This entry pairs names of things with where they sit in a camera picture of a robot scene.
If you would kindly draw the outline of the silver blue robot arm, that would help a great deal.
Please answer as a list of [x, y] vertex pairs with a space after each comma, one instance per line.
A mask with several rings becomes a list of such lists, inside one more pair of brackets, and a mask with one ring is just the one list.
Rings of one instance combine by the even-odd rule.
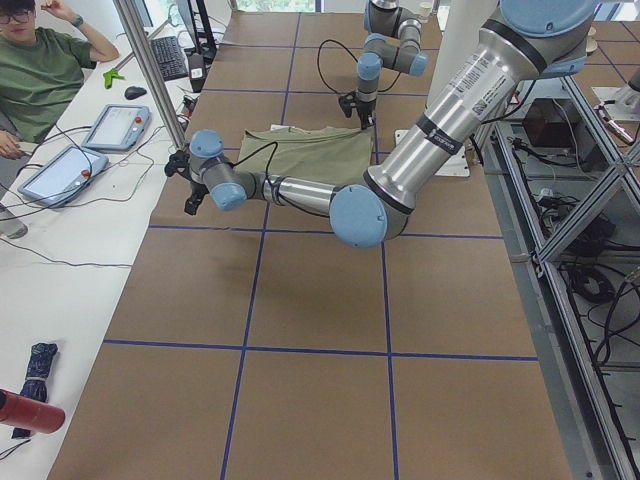
[[367, 36], [357, 61], [357, 86], [353, 92], [362, 129], [374, 123], [379, 78], [383, 69], [420, 77], [428, 56], [421, 51], [418, 16], [398, 1], [367, 1], [364, 10]]
[[479, 29], [475, 50], [428, 101], [387, 159], [349, 185], [281, 176], [270, 167], [243, 171], [224, 153], [220, 135], [193, 134], [182, 174], [194, 214], [205, 196], [231, 211], [250, 199], [289, 205], [328, 217], [345, 244], [369, 248], [406, 227], [418, 193], [464, 142], [512, 97], [524, 80], [580, 71], [586, 59], [592, 1], [501, 1]]

